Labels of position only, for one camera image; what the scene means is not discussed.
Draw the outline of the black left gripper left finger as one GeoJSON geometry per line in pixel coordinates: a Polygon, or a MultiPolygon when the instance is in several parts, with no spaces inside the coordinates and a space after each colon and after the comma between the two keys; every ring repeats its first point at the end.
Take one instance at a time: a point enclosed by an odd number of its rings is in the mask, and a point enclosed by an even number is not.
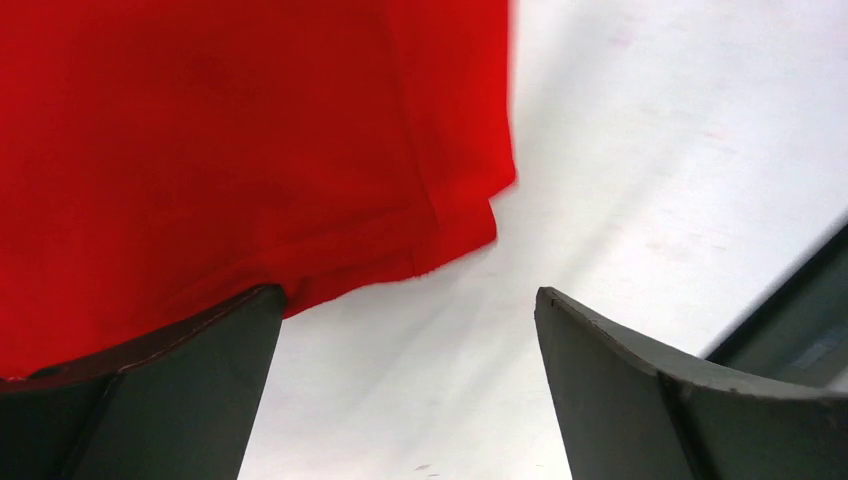
{"type": "Polygon", "coordinates": [[[238,477],[287,298],[260,285],[1,384],[5,479],[238,477]]]}

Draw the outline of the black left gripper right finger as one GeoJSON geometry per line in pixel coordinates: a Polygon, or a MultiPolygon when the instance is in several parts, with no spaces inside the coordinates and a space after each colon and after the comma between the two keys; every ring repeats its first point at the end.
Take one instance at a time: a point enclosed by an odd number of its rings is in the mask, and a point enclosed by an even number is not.
{"type": "Polygon", "coordinates": [[[573,478],[846,477],[845,395],[692,356],[551,287],[534,319],[573,478]]]}

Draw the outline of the red underwear white trim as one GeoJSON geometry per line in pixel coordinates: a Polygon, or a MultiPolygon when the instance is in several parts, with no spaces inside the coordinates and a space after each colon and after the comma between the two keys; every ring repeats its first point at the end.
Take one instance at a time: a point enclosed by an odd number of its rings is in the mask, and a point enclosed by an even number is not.
{"type": "Polygon", "coordinates": [[[495,241],[509,1],[5,1],[1,375],[495,241]]]}

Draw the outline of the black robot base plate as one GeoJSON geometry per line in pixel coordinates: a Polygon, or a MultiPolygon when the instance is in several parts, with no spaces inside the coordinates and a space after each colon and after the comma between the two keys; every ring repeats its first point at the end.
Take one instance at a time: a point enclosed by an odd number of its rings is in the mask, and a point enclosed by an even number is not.
{"type": "Polygon", "coordinates": [[[706,356],[810,387],[847,389],[847,227],[839,229],[706,356]]]}

